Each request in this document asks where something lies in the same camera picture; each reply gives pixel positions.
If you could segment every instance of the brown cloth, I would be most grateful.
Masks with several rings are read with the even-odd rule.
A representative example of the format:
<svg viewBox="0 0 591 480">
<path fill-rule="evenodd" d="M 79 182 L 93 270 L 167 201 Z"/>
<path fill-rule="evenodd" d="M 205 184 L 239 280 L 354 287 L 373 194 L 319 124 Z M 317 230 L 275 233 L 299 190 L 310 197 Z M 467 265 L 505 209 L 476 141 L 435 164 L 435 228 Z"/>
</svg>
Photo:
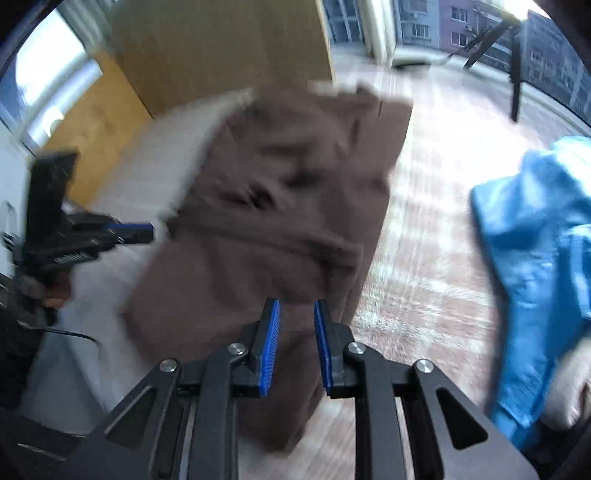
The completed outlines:
<svg viewBox="0 0 591 480">
<path fill-rule="evenodd" d="M 281 300 L 270 394 L 239 403 L 242 432 L 264 447 L 294 446 L 322 397 L 313 303 L 351 322 L 410 113 L 365 90 L 263 90 L 213 140 L 129 299 L 129 331 L 154 362 L 204 358 Z"/>
</svg>

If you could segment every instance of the metal bolt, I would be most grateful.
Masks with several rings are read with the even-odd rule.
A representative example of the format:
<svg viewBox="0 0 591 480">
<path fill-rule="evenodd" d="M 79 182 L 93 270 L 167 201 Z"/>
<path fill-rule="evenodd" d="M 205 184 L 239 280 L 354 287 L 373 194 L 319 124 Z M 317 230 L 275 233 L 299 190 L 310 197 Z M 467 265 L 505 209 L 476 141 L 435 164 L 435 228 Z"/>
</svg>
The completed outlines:
<svg viewBox="0 0 591 480">
<path fill-rule="evenodd" d="M 355 355 L 361 355 L 365 352 L 365 345 L 361 342 L 351 342 L 347 345 L 347 350 Z"/>
<path fill-rule="evenodd" d="M 232 355 L 242 355 L 244 352 L 246 352 L 246 347 L 238 342 L 230 343 L 230 345 L 228 345 L 228 352 L 230 352 Z"/>
<path fill-rule="evenodd" d="M 420 372 L 423 372 L 424 374 L 430 374 L 433 369 L 435 368 L 435 365 L 433 365 L 433 362 L 431 362 L 430 360 L 427 360 L 426 358 L 421 358 L 416 364 L 415 366 L 417 367 L 417 370 Z"/>
<path fill-rule="evenodd" d="M 177 363 L 171 359 L 167 358 L 166 360 L 162 360 L 160 362 L 160 370 L 166 373 L 174 372 L 177 369 Z"/>
</svg>

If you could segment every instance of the black metal bracket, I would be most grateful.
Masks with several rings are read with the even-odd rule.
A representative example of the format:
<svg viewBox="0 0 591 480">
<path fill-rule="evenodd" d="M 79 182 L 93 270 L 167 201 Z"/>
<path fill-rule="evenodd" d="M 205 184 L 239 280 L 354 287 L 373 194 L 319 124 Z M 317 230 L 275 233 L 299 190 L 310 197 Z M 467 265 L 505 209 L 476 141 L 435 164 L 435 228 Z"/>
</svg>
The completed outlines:
<svg viewBox="0 0 591 480">
<path fill-rule="evenodd" d="M 386 360 L 314 308 L 324 387 L 355 399 L 356 480 L 407 478 L 395 399 L 404 412 L 417 480 L 535 480 L 533 467 L 430 360 Z"/>
<path fill-rule="evenodd" d="M 154 239 L 150 223 L 121 223 L 110 215 L 85 210 L 67 214 L 62 209 L 76 157 L 76 152 L 67 151 L 37 158 L 31 166 L 24 238 L 0 232 L 16 266 L 9 308 L 29 326 L 37 326 L 44 290 L 69 274 L 72 266 L 97 260 L 118 245 L 149 244 Z M 56 311 L 45 313 L 51 324 Z"/>
<path fill-rule="evenodd" d="M 280 305 L 202 361 L 163 360 L 66 459 L 59 480 L 236 480 L 238 397 L 267 394 Z"/>
<path fill-rule="evenodd" d="M 486 51 L 499 40 L 499 38 L 509 30 L 511 33 L 511 65 L 509 68 L 509 77 L 513 83 L 513 97 L 511 100 L 510 118 L 515 123 L 519 117 L 519 103 L 521 101 L 521 45 L 519 41 L 519 31 L 521 22 L 511 14 L 504 13 L 504 18 L 493 28 L 483 30 L 477 35 L 465 48 L 466 51 L 479 44 L 478 49 L 468 58 L 464 64 L 465 69 L 470 69 Z"/>
</svg>

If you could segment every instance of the sky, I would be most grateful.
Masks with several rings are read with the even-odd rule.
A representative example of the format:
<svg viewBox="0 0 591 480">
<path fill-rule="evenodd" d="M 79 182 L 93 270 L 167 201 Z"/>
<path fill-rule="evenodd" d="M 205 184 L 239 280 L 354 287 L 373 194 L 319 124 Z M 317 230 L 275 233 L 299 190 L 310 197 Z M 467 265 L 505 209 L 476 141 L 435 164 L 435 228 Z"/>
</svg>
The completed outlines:
<svg viewBox="0 0 591 480">
<path fill-rule="evenodd" d="M 527 18 L 528 10 L 533 10 L 534 12 L 549 18 L 546 12 L 538 7 L 534 0 L 504 0 L 503 5 L 505 10 L 512 13 L 521 20 L 525 20 Z"/>
</svg>

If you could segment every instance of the blue fabric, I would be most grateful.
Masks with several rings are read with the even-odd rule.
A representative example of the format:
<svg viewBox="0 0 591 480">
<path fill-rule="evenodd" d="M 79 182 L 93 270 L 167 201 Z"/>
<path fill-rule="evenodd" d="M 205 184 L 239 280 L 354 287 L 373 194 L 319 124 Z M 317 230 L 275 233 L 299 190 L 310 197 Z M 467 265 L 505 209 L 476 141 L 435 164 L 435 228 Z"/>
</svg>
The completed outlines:
<svg viewBox="0 0 591 480">
<path fill-rule="evenodd" d="M 492 421 L 523 449 L 557 362 L 591 319 L 591 140 L 527 152 L 515 177 L 474 187 L 472 207 L 509 298 Z"/>
</svg>

